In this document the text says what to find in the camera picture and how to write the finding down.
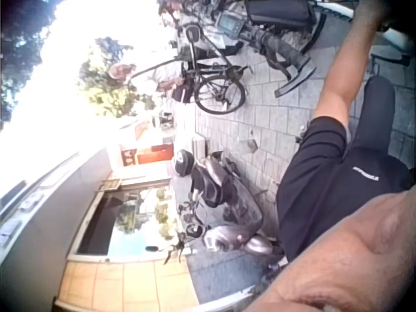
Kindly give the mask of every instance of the logo text on shirt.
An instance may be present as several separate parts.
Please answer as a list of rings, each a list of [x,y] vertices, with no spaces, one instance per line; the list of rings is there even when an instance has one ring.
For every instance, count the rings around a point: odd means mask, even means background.
[[[366,173],[364,170],[358,168],[358,167],[353,167],[353,170],[361,173],[363,176],[365,176],[367,179],[373,180],[373,181],[378,181],[380,180],[379,177],[376,177],[375,175],[370,175],[368,173]]]

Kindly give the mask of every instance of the sky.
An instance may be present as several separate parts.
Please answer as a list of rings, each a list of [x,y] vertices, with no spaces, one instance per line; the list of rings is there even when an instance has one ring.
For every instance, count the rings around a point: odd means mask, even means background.
[[[110,36],[137,51],[166,45],[156,0],[65,0],[55,16],[41,51],[43,63],[18,95],[12,121],[0,134],[0,196],[114,134],[117,123],[97,118],[75,85],[95,38]]]

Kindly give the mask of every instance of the scooter mirror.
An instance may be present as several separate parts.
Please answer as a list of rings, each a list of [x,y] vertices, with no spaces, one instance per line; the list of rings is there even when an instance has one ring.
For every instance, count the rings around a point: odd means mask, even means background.
[[[157,246],[146,246],[144,249],[147,252],[158,252],[159,251],[159,247],[157,247]]]

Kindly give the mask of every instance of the window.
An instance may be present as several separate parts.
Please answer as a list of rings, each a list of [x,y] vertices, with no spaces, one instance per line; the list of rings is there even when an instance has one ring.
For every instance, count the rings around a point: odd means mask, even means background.
[[[106,192],[84,233],[80,255],[128,256],[163,247],[176,236],[176,206],[168,185]]]

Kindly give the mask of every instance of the handlebar grip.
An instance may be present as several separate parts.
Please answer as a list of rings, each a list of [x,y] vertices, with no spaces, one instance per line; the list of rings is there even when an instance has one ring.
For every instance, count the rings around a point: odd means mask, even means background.
[[[293,48],[290,44],[275,36],[265,33],[262,38],[263,44],[267,49],[280,54],[288,60],[298,71],[300,71],[306,63],[309,62],[309,57],[303,55],[301,52]]]

